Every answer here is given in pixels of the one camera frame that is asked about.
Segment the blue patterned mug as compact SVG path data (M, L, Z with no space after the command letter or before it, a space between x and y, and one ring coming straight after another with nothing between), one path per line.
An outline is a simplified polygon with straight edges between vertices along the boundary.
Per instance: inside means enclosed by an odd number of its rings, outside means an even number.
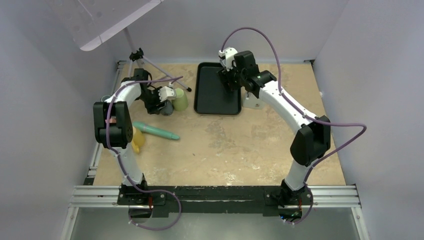
M160 110L160 114L163 116L171 116L174 112L174 106L170 100L164 103L164 107Z

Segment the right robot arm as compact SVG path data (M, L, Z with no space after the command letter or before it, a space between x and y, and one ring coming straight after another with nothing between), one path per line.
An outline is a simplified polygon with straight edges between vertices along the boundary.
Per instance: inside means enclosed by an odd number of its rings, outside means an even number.
M330 120L317 117L283 90L277 78L268 70L261 71L251 51L238 52L228 47L218 52L222 69L218 76L229 91L244 88L268 104L285 120L294 132L290 146L293 158L290 170L280 187L279 199L294 203L305 191L305 182L312 165L330 148Z

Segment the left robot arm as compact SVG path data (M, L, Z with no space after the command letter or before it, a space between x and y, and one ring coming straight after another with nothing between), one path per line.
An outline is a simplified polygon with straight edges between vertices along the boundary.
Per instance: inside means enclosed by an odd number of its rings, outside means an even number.
M142 101L147 113L151 115L159 115L167 104L160 99L161 88L154 87L152 83L151 73L137 68L132 77L122 80L111 97L93 105L95 139L114 155L123 177L120 196L129 195L138 205L146 203L152 194L163 193L161 190L149 189L132 146L135 134L129 111L131 104Z

